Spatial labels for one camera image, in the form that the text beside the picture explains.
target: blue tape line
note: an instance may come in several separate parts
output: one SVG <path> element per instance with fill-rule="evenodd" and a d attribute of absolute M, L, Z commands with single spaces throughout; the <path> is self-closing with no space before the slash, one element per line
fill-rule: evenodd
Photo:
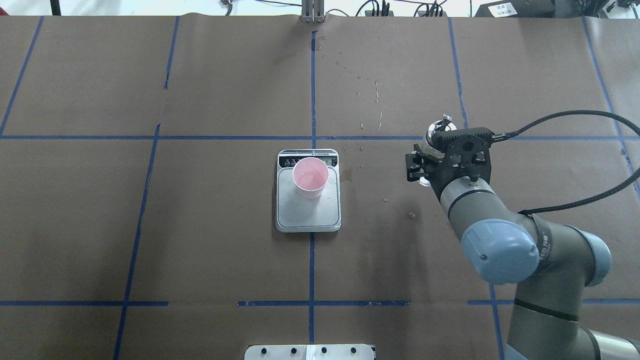
<path fill-rule="evenodd" d="M 164 79 L 164 88 L 169 86 L 169 74 L 171 73 L 171 63 L 173 62 L 173 50 L 175 49 L 175 38 L 178 35 L 178 24 L 180 17 L 175 17 L 175 25 L 173 25 L 173 38 L 171 39 L 171 50 L 169 50 L 169 61 L 166 63 L 166 79 Z"/>
<path fill-rule="evenodd" d="M 613 112 L 613 105 L 611 104 L 611 98 L 609 97 L 609 91 L 607 91 L 607 86 L 604 83 L 604 79 L 602 78 L 602 73 L 600 72 L 600 66 L 598 65 L 598 59 L 596 59 L 596 54 L 593 50 L 593 44 L 591 43 L 591 35 L 589 34 L 589 26 L 587 25 L 587 18 L 585 16 L 582 17 L 582 25 L 584 26 L 584 34 L 587 38 L 587 45 L 589 46 L 589 52 L 591 53 L 591 60 L 593 61 L 593 66 L 596 70 L 596 74 L 598 75 L 598 80 L 600 82 L 600 87 L 602 88 L 602 93 L 604 94 L 605 100 L 607 101 L 607 107 L 609 112 Z M 625 152 L 625 161 L 627 162 L 627 168 L 629 170 L 629 174 L 633 174 L 635 172 L 634 166 L 631 164 L 631 159 L 629 158 L 629 152 L 627 151 L 627 145 L 622 137 L 622 131 L 620 131 L 620 125 L 618 121 L 612 120 L 613 126 L 616 129 L 616 133 L 618 134 L 618 140 L 620 141 L 620 146 L 622 150 Z M 640 185 L 638 185 L 637 181 L 634 181 L 634 188 L 636 189 L 636 196 L 638 200 L 640 200 Z"/>
<path fill-rule="evenodd" d="M 33 38 L 31 39 L 31 45 L 29 46 L 29 51 L 27 51 L 27 56 L 24 58 L 24 63 L 22 64 L 22 69 L 20 69 L 18 80 L 16 80 L 15 82 L 13 93 L 11 94 L 11 98 L 9 99 L 9 105 L 7 105 L 6 107 L 6 112 L 4 113 L 2 124 L 0 124 L 0 136 L 4 132 L 4 127 L 6 126 L 6 122 L 9 120 L 9 114 L 11 114 L 11 108 L 13 107 L 15 96 L 18 94 L 18 89 L 20 88 L 20 83 L 22 82 L 24 71 L 27 69 L 27 64 L 29 63 L 29 59 L 31 58 L 31 53 L 33 52 L 33 48 L 36 44 L 36 40 L 38 40 L 38 34 L 40 34 L 40 28 L 42 27 L 43 20 L 44 20 L 44 16 L 41 16 L 40 20 L 38 21 L 38 26 L 36 27 L 36 31 L 35 33 L 33 33 Z"/>
<path fill-rule="evenodd" d="M 498 302 L 495 299 L 495 289 L 493 288 L 493 284 L 489 284 L 489 294 L 491 296 L 491 309 L 493 311 L 495 337 L 498 341 L 498 354 L 500 355 L 500 360 L 504 360 L 504 349 L 502 347 L 502 331 L 500 331 L 500 315 L 498 315 Z"/>
<path fill-rule="evenodd" d="M 306 300 L 301 301 L 239 301 L 236 302 L 238 307 L 278 307 L 278 306 L 309 306 L 311 303 Z M 361 300 L 361 301 L 348 301 L 348 300 L 321 300 L 313 301 L 315 306 L 408 306 L 411 304 L 410 300 Z"/>
<path fill-rule="evenodd" d="M 238 307 L 309 306 L 309 301 L 239 301 Z"/>
<path fill-rule="evenodd" d="M 7 140 L 153 140 L 149 135 L 3 135 Z"/>
<path fill-rule="evenodd" d="M 496 300 L 495 304 L 498 306 L 502 305 L 513 305 L 513 300 Z M 467 305 L 470 306 L 487 306 L 493 305 L 491 300 L 469 300 L 467 301 Z"/>
<path fill-rule="evenodd" d="M 511 306 L 513 300 L 496 300 L 498 306 Z M 585 305 L 603 304 L 603 305 L 625 305 L 625 304 L 640 304 L 640 299 L 584 299 L 582 303 Z M 467 305 L 470 306 L 487 306 L 492 305 L 491 300 L 469 300 Z"/>
<path fill-rule="evenodd" d="M 516 136 L 509 140 L 542 140 L 542 141 L 618 141 L 616 136 Z"/>
<path fill-rule="evenodd" d="M 169 306 L 168 301 L 130 301 L 127 306 L 142 306 L 142 307 L 166 307 Z"/>
<path fill-rule="evenodd" d="M 120 313 L 120 325 L 118 326 L 118 336 L 116 337 L 116 346 L 113 352 L 113 360 L 117 360 L 120 356 L 120 345 L 122 344 L 122 334 L 124 332 L 124 324 L 127 319 L 127 306 L 129 296 L 131 295 L 131 284 L 133 283 L 133 273 L 136 268 L 136 257 L 138 256 L 138 245 L 140 244 L 140 235 L 142 234 L 142 218 L 147 207 L 147 195 L 149 193 L 149 181 L 151 180 L 151 171 L 154 168 L 154 160 L 156 158 L 156 147 L 158 144 L 158 135 L 160 133 L 160 124 L 156 126 L 154 134 L 154 143 L 151 146 L 151 155 L 149 157 L 149 166 L 147 169 L 147 178 L 145 180 L 145 191 L 142 195 L 142 204 L 140 205 L 140 214 L 138 215 L 138 226 L 136 227 L 136 237 L 133 241 L 133 251 L 131 252 L 131 263 L 129 264 L 129 275 L 127 276 L 127 287 L 124 293 L 124 303 L 122 304 L 122 312 Z"/>
<path fill-rule="evenodd" d="M 0 301 L 0 306 L 122 306 L 122 301 L 73 301 L 73 300 L 9 300 Z M 168 301 L 136 301 L 130 302 L 129 306 L 169 306 Z"/>
<path fill-rule="evenodd" d="M 582 301 L 585 305 L 593 304 L 608 304 L 608 305 L 625 305 L 625 304 L 640 304 L 640 299 L 584 299 Z"/>
<path fill-rule="evenodd" d="M 311 140 L 311 136 L 164 135 L 160 140 Z"/>
<path fill-rule="evenodd" d="M 587 45 L 589 47 L 589 52 L 591 53 L 591 60 L 593 61 L 593 66 L 596 70 L 596 75 L 598 76 L 598 81 L 600 82 L 600 87 L 602 88 L 602 92 L 604 93 L 604 98 L 607 101 L 607 107 L 609 112 L 613 112 L 613 106 L 611 106 L 611 99 L 609 98 L 609 92 L 607 91 L 606 86 L 604 86 L 604 80 L 602 79 L 602 73 L 600 72 L 600 67 L 598 66 L 598 61 L 596 60 L 596 54 L 593 51 L 593 44 L 591 43 L 591 35 L 589 35 L 589 27 L 587 26 L 587 18 L 582 17 L 582 25 L 584 26 L 584 34 L 587 37 Z"/>
<path fill-rule="evenodd" d="M 408 306 L 411 304 L 409 300 L 393 300 L 393 301 L 315 301 L 316 306 Z"/>
<path fill-rule="evenodd" d="M 151 135 L 2 135 L 5 140 L 153 140 Z M 161 135 L 158 140 L 311 140 L 311 136 Z M 317 140 L 422 140 L 421 136 L 316 136 Z M 516 136 L 509 141 L 619 141 L 615 136 Z M 640 141 L 623 136 L 624 141 Z"/>
<path fill-rule="evenodd" d="M 311 32 L 311 148 L 316 148 L 316 33 Z"/>
<path fill-rule="evenodd" d="M 465 129 L 469 128 L 469 122 L 467 120 L 467 111 L 465 110 L 465 104 L 462 101 L 462 81 L 460 80 L 460 68 L 458 67 L 458 52 L 456 51 L 456 39 L 453 35 L 453 21 L 449 20 L 449 36 L 451 37 L 451 51 L 453 52 L 453 66 L 456 69 L 456 80 L 458 81 L 458 97 L 460 98 L 460 110 L 462 111 L 462 118 L 465 119 Z"/>
<path fill-rule="evenodd" d="M 317 136 L 318 140 L 422 140 L 421 136 Z"/>
<path fill-rule="evenodd" d="M 316 301 L 316 234 L 309 234 L 309 343 L 316 341 L 314 334 L 314 302 Z"/>

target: metal post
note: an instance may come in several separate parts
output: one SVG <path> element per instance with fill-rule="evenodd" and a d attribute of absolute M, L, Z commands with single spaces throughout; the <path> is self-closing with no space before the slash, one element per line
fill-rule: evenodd
<path fill-rule="evenodd" d="M 324 0 L 302 0 L 302 22 L 324 22 Z"/>

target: metal bracket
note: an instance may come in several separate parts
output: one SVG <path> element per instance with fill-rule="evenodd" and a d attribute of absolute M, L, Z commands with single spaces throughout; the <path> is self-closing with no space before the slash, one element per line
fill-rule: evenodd
<path fill-rule="evenodd" d="M 324 0 L 302 0 L 302 22 L 324 22 Z"/>
<path fill-rule="evenodd" d="M 244 353 L 244 360 L 375 360 L 375 349 L 365 344 L 253 345 Z"/>
<path fill-rule="evenodd" d="M 434 148 L 444 154 L 438 158 L 426 154 L 418 144 L 413 151 L 404 156 L 407 181 L 428 180 L 438 199 L 442 190 L 453 180 L 469 176 L 472 183 L 491 178 L 491 159 L 489 147 L 493 132 L 485 127 L 473 129 L 439 131 L 431 141 Z"/>

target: spilled liquid stain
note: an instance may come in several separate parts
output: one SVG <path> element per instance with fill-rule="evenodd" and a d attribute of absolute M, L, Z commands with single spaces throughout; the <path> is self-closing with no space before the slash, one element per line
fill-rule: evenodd
<path fill-rule="evenodd" d="M 351 174 L 352 174 L 353 170 L 351 168 L 348 169 L 341 169 L 340 170 L 340 182 L 343 183 L 344 181 L 351 181 Z"/>

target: white panel with holes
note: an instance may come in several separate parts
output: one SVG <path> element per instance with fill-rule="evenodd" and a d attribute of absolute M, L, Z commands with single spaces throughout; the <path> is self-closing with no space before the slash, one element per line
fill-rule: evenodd
<path fill-rule="evenodd" d="M 254 345 L 244 360 L 375 360 L 375 348 L 365 344 Z"/>

